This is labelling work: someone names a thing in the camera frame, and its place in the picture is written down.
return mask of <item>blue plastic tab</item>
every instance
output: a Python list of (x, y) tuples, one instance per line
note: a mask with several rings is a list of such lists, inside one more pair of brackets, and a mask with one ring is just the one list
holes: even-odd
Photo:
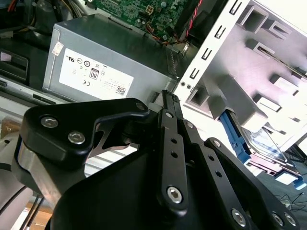
[(297, 180), (293, 181), (293, 183), (294, 183), (294, 188), (296, 188), (297, 190), (301, 190), (302, 188), (305, 188), (307, 185), (301, 176)]
[(231, 143), (236, 156), (243, 164), (245, 164), (249, 161), (249, 159), (251, 159), (251, 157), (246, 153), (243, 147), (243, 144), (245, 143), (244, 139), (239, 137), (236, 133), (236, 130), (233, 127), (227, 112), (223, 112), (219, 119), (224, 126), (229, 142)]

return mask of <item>power supply label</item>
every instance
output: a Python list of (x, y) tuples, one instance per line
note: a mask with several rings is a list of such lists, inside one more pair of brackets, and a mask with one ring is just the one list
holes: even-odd
[(133, 77), (65, 49), (59, 82), (102, 100), (125, 98)]

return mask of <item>barcode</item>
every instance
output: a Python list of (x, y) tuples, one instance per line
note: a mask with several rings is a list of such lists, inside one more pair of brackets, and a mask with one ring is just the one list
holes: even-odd
[(117, 93), (118, 93), (118, 94), (124, 95), (125, 92), (126, 92), (126, 89), (125, 89), (125, 88), (120, 87), (120, 86), (117, 87)]

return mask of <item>motherboard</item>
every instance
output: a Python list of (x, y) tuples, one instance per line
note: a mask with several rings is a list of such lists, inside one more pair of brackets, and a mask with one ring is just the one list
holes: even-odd
[(170, 36), (188, 0), (94, 0), (92, 4), (114, 17), (164, 40)]

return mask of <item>red wire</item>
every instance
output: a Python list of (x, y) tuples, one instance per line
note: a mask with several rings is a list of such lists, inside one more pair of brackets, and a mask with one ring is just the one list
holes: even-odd
[(192, 16), (192, 18), (191, 18), (191, 20), (190, 20), (190, 22), (189, 22), (189, 27), (188, 27), (188, 29), (187, 29), (187, 36), (189, 35), (190, 29), (191, 29), (192, 26), (193, 26), (194, 19), (196, 18), (197, 11), (198, 11), (198, 8), (200, 7), (201, 3), (202, 3), (202, 0), (200, 0), (200, 1), (198, 2), (197, 6), (196, 6), (195, 9), (194, 9), (193, 16)]
[(9, 7), (8, 7), (8, 12), (12, 12), (15, 9), (17, 2), (18, 2), (18, 0), (12, 0), (11, 1), (11, 3), (9, 4)]

